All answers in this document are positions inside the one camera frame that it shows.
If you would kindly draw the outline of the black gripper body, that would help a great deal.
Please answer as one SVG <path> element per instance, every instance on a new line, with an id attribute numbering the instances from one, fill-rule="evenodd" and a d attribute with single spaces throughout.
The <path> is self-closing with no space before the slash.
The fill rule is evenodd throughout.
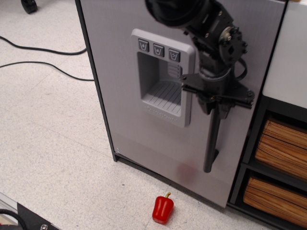
<path id="1" fill-rule="evenodd" d="M 198 96 L 202 104 L 229 104 L 251 109 L 255 94 L 241 84 L 230 72 L 213 78 L 201 73 L 185 74 L 180 77 L 182 90 Z"/>

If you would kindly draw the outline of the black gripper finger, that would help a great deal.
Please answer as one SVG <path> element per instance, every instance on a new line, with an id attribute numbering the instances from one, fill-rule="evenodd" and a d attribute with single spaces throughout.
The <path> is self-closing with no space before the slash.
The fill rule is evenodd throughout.
<path id="1" fill-rule="evenodd" d="M 234 102 L 222 102 L 219 103 L 219 117 L 220 119 L 226 119 L 231 108 L 235 107 Z"/>
<path id="2" fill-rule="evenodd" d="M 197 94 L 197 99 L 198 99 L 198 103 L 202 109 L 202 111 L 206 114 L 209 115 L 212 111 L 212 109 L 214 108 L 214 101 L 211 100 L 210 97 L 202 94 L 202 93 L 198 93 Z"/>

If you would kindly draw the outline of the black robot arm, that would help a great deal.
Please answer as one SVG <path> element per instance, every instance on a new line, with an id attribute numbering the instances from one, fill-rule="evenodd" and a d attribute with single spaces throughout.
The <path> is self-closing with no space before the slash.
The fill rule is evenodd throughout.
<path id="1" fill-rule="evenodd" d="M 198 50 L 199 71 L 182 75 L 182 89 L 194 93 L 205 114 L 217 111 L 226 119 L 232 107 L 252 108 L 255 97 L 240 80 L 248 69 L 239 28 L 216 0 L 147 0 L 146 8 L 159 23 L 183 30 Z"/>

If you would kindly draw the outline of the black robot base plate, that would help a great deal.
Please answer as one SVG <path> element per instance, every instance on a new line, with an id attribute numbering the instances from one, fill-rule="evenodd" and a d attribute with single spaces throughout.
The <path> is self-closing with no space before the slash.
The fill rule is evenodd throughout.
<path id="1" fill-rule="evenodd" d="M 17 224 L 1 223 L 1 230 L 59 230 L 57 226 L 19 203 L 16 210 L 1 208 L 0 214 L 9 216 L 17 222 Z"/>

